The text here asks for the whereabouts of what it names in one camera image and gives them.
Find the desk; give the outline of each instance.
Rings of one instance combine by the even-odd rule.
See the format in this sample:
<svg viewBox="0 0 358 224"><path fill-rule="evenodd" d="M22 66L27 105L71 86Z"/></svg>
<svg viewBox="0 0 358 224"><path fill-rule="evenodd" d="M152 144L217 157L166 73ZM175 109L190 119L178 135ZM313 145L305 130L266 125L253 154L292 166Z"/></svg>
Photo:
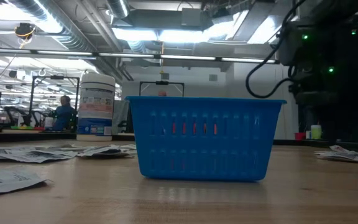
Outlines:
<svg viewBox="0 0 358 224"><path fill-rule="evenodd" d="M0 223L358 223L358 164L318 160L315 150L274 146L259 183L146 179L137 159L0 162L54 181L0 195Z"/></svg>

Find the red object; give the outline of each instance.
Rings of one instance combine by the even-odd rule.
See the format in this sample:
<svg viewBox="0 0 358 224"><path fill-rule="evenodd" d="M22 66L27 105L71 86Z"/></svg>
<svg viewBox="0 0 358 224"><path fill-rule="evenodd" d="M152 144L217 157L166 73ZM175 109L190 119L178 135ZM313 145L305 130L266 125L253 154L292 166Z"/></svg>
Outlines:
<svg viewBox="0 0 358 224"><path fill-rule="evenodd" d="M295 140L302 141L306 139L306 133L295 133Z"/></svg>

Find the blue plastic basket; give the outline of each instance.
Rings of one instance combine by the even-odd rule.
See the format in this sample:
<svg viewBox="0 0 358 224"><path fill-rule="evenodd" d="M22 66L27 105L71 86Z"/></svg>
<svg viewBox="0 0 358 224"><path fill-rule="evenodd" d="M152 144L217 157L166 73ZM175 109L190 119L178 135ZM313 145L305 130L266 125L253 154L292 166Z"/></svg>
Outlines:
<svg viewBox="0 0 358 224"><path fill-rule="evenodd" d="M283 100L129 96L142 175L262 180Z"/></svg>

